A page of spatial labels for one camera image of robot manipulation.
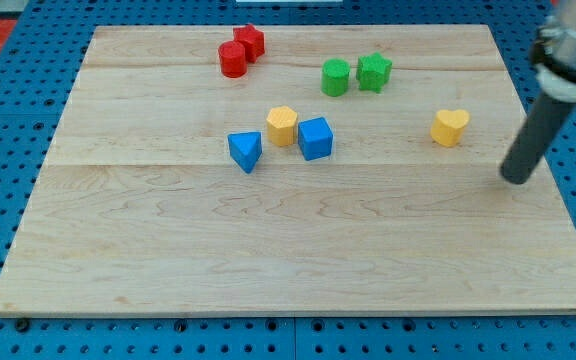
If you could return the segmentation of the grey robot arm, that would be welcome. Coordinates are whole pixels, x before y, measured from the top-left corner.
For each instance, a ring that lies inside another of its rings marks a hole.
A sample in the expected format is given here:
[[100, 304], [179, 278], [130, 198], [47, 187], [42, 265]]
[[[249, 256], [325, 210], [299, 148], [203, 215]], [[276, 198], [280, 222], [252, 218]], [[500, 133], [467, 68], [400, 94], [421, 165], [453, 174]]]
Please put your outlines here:
[[576, 103], [576, 0], [559, 1], [537, 29], [530, 61], [550, 97]]

